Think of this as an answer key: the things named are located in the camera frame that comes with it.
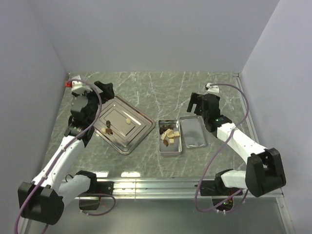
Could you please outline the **metal tin box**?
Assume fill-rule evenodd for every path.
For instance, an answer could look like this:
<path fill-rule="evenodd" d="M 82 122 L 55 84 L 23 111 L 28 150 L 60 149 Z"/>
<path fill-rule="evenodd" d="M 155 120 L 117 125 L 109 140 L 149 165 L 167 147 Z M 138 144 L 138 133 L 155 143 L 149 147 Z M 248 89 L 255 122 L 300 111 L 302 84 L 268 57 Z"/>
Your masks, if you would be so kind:
<path fill-rule="evenodd" d="M 158 120 L 158 149 L 161 156 L 177 156 L 182 153 L 182 139 L 181 139 L 181 128 L 178 119 L 161 119 Z M 159 133 L 159 129 L 162 128 L 163 125 L 174 125 L 173 131 L 179 131 L 180 136 L 174 137 L 175 142 L 173 145 L 168 145 L 167 147 L 163 144 L 163 140 L 160 139 L 161 134 Z"/>

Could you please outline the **white round chocolate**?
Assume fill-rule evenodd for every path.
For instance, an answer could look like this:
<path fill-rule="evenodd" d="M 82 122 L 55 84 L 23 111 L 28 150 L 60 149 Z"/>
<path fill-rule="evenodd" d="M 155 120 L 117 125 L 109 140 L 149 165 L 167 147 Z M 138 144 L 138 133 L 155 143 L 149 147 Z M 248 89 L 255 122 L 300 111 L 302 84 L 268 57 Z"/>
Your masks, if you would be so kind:
<path fill-rule="evenodd" d="M 163 134 L 161 135 L 160 139 L 165 140 L 165 139 L 172 139 L 175 137 L 175 133 L 172 129 L 167 129 Z"/>

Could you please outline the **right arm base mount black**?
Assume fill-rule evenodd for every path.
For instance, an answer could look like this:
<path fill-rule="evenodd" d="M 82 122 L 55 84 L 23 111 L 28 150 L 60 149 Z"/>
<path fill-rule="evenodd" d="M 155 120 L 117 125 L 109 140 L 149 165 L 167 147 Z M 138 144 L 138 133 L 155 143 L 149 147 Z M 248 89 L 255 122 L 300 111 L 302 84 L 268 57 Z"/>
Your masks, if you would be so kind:
<path fill-rule="evenodd" d="M 238 188 L 227 188 L 221 180 L 200 180 L 196 185 L 195 208 L 199 212 L 208 212 L 211 209 L 215 209 L 215 207 L 210 207 L 205 210 L 201 209 L 197 203 L 198 194 L 201 196 L 231 196 L 236 192 L 239 192 Z"/>

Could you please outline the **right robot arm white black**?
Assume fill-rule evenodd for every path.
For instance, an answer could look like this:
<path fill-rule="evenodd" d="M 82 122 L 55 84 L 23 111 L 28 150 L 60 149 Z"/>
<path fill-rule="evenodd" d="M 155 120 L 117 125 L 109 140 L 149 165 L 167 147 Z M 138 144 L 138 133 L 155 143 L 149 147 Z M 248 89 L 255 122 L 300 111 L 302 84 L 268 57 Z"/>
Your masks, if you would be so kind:
<path fill-rule="evenodd" d="M 234 150 L 246 163 L 246 170 L 227 169 L 217 173 L 214 180 L 201 183 L 200 194 L 219 196 L 248 190 L 260 197 L 284 187 L 286 177 L 280 152 L 256 143 L 239 130 L 221 114 L 219 101 L 220 97 L 214 94 L 192 93 L 187 112 L 201 116 L 206 130 Z"/>

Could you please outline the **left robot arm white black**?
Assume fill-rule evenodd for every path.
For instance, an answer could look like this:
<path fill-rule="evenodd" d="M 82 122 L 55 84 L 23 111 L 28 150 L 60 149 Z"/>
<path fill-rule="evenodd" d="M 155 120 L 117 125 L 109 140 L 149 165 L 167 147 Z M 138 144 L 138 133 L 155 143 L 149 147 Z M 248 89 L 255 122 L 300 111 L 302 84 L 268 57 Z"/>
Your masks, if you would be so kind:
<path fill-rule="evenodd" d="M 112 83 L 90 84 L 73 78 L 66 86 L 71 88 L 74 98 L 61 144 L 44 169 L 18 188 L 19 217 L 46 225 L 55 225 L 64 208 L 80 194 L 92 196 L 97 192 L 94 173 L 79 171 L 69 182 L 62 180 L 92 138 L 102 105 L 115 97 Z"/>

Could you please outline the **brown oval chocolate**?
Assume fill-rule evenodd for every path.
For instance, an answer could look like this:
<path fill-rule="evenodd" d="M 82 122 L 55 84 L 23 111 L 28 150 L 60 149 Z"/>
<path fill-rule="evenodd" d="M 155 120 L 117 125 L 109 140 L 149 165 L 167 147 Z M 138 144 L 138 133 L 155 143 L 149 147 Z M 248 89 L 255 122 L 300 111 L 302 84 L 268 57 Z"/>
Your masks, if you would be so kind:
<path fill-rule="evenodd" d="M 163 140 L 163 144 L 167 147 L 169 145 L 169 142 L 167 140 Z"/>

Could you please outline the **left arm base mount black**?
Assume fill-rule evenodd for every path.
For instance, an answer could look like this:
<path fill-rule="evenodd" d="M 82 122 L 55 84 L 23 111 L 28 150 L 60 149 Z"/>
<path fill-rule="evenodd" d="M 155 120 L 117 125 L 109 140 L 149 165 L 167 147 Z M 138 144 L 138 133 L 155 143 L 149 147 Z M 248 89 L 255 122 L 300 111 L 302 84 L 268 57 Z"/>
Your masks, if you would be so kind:
<path fill-rule="evenodd" d="M 83 199 L 82 201 L 80 200 L 79 209 L 81 213 L 88 215 L 88 216 L 102 216 L 102 215 L 108 214 L 114 209 L 117 203 L 115 197 L 113 196 L 114 182 L 112 181 L 98 182 L 97 175 L 95 173 L 88 172 L 88 171 L 79 171 L 75 174 L 75 176 L 67 174 L 65 176 L 65 181 L 69 182 L 77 176 L 85 176 L 90 179 L 89 189 L 86 192 L 83 192 L 83 195 L 92 195 L 92 196 L 97 197 L 93 201 L 85 200 L 85 199 Z M 111 208 L 98 214 L 90 213 L 89 211 L 96 211 L 99 208 L 101 199 L 103 197 L 108 197 L 113 200 L 113 204 Z"/>

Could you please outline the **metal tin lid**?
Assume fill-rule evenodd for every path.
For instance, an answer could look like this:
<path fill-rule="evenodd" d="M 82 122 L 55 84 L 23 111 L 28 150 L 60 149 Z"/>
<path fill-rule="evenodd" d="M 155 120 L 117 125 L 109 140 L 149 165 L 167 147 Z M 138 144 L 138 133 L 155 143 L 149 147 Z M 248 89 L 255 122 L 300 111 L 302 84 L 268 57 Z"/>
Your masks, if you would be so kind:
<path fill-rule="evenodd" d="M 180 127 L 188 149 L 207 145 L 199 116 L 181 117 Z"/>

